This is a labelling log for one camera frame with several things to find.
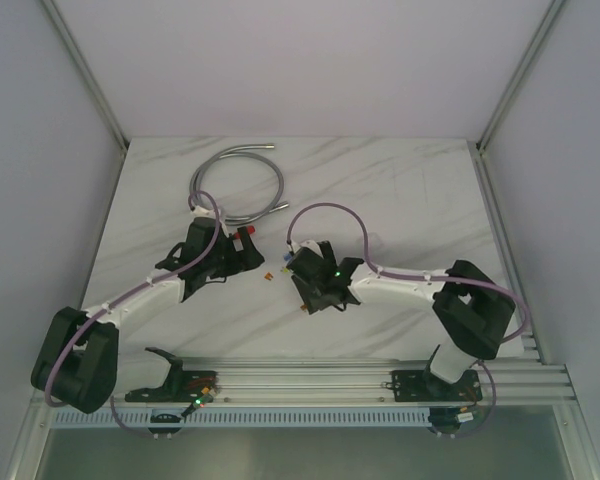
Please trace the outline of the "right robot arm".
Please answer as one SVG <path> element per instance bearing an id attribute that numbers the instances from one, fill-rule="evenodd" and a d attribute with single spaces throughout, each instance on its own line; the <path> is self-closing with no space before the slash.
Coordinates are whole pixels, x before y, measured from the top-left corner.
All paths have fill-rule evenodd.
<path id="1" fill-rule="evenodd" d="M 286 268 L 314 314 L 351 305 L 389 304 L 435 315 L 447 339 L 432 353 L 424 390 L 444 399 L 479 360 L 497 357 L 516 310 L 515 301 L 474 264 L 457 260 L 447 270 L 386 270 L 362 258 L 338 261 L 328 241 L 293 242 Z"/>

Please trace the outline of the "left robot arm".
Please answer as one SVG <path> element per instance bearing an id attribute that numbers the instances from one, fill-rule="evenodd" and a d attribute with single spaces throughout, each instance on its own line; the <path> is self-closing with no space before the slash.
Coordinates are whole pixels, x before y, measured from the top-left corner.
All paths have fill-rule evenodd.
<path id="1" fill-rule="evenodd" d="M 158 347 L 123 355 L 127 337 L 209 283 L 255 270 L 263 255 L 253 226 L 231 233 L 214 218 L 196 218 L 184 241 L 156 263 L 149 277 L 118 298 L 55 313 L 31 373 L 32 386 L 51 407 L 90 414 L 111 397 L 175 402 L 186 398 L 182 358 Z"/>

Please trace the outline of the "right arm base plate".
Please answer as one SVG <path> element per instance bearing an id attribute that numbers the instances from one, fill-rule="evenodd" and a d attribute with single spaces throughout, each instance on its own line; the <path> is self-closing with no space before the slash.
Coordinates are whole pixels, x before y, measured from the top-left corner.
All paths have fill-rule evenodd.
<path id="1" fill-rule="evenodd" d="M 465 370 L 455 383 L 446 383 L 425 370 L 394 370 L 385 387 L 396 402 L 477 402 L 483 399 L 481 383 L 475 370 Z"/>

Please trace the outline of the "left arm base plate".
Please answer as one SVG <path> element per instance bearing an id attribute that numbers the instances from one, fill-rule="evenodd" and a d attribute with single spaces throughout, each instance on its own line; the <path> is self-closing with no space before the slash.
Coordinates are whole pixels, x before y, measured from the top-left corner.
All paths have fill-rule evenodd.
<path id="1" fill-rule="evenodd" d="M 156 388 L 142 388 L 127 393 L 129 403 L 190 403 L 209 393 L 217 384 L 218 374 L 212 370 L 183 371 L 169 375 Z"/>

